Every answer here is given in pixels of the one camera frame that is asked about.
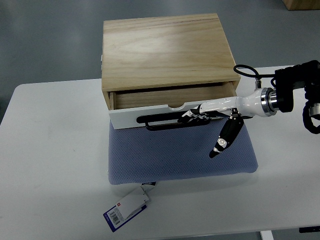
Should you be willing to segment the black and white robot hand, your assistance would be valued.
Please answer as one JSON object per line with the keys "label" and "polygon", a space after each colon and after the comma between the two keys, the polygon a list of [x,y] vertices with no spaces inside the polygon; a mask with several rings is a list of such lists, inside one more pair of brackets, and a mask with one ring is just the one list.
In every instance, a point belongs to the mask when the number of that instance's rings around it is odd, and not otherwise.
{"label": "black and white robot hand", "polygon": [[278,110],[276,91],[272,88],[259,88],[246,97],[234,96],[206,101],[185,112],[177,121],[194,123],[227,118],[209,153],[209,157],[214,158],[231,146],[244,125],[244,119],[274,116]]}

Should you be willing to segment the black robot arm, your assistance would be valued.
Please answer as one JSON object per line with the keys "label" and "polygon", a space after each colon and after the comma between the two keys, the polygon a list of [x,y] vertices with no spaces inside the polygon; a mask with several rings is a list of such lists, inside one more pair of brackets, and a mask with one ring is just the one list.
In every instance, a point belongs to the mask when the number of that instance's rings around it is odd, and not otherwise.
{"label": "black robot arm", "polygon": [[276,105],[282,113],[289,113],[294,107],[296,89],[304,89],[307,102],[302,111],[304,127],[312,134],[319,134],[320,127],[312,119],[320,119],[320,62],[312,60],[274,73]]}

